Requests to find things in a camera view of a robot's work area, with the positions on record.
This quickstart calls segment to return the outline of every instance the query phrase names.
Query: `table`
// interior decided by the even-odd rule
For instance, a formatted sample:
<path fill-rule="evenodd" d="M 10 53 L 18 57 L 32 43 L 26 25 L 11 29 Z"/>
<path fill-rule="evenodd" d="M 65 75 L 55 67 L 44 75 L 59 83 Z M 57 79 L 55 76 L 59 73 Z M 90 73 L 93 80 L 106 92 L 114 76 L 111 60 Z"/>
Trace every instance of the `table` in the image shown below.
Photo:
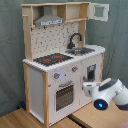
<path fill-rule="evenodd" d="M 44 128 L 37 119 L 23 109 L 0 117 L 0 128 Z M 69 118 L 64 118 L 50 128 L 81 128 Z"/>
<path fill-rule="evenodd" d="M 128 111 L 119 110 L 113 101 L 106 111 L 99 111 L 91 102 L 71 114 L 71 117 L 87 128 L 116 128 L 128 118 Z"/>

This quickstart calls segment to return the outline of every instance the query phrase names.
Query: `wooden toy kitchen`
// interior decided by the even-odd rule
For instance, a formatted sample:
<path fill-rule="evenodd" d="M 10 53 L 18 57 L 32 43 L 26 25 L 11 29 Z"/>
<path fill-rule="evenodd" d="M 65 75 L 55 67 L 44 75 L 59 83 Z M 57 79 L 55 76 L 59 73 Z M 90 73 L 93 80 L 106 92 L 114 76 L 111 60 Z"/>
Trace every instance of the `wooden toy kitchen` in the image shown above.
<path fill-rule="evenodd" d="M 26 108 L 49 127 L 91 99 L 85 81 L 102 79 L 105 49 L 85 44 L 86 21 L 107 21 L 109 5 L 23 4 Z"/>

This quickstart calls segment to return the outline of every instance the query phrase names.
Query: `oven window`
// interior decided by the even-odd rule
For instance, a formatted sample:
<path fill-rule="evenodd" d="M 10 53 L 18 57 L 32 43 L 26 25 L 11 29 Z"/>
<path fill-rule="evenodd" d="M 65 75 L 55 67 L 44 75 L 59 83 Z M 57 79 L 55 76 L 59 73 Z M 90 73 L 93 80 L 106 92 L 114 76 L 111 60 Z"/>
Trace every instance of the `oven window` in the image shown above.
<path fill-rule="evenodd" d="M 73 103 L 73 85 L 56 92 L 56 111 Z"/>

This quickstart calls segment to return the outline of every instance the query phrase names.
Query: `wall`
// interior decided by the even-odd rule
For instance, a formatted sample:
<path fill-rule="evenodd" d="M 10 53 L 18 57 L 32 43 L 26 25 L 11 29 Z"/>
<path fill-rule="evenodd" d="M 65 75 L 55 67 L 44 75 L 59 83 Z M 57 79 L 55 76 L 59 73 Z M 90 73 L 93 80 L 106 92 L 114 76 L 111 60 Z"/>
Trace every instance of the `wall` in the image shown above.
<path fill-rule="evenodd" d="M 0 0 L 0 116 L 14 111 L 20 101 L 25 101 L 22 66 L 25 55 L 20 4 L 43 2 L 68 2 L 68 0 Z M 90 0 L 90 2 L 109 3 L 110 16 L 108 22 L 94 20 L 87 22 L 86 43 L 106 48 L 103 79 L 119 78 L 127 85 L 128 1 Z"/>
<path fill-rule="evenodd" d="M 44 27 L 35 27 L 32 32 L 33 58 L 66 50 L 73 33 L 78 33 L 79 22 L 63 23 Z M 78 35 L 73 38 L 78 46 Z"/>

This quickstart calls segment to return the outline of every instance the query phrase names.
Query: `blue light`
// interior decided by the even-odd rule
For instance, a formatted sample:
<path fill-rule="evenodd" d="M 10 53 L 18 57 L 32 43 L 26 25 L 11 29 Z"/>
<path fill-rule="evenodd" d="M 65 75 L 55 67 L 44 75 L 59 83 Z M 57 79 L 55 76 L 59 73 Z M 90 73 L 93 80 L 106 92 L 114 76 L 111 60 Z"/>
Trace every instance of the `blue light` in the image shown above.
<path fill-rule="evenodd" d="M 100 108 L 102 108 L 102 107 L 103 107 L 103 105 L 102 105 L 101 103 L 99 103 L 99 107 L 100 107 Z"/>

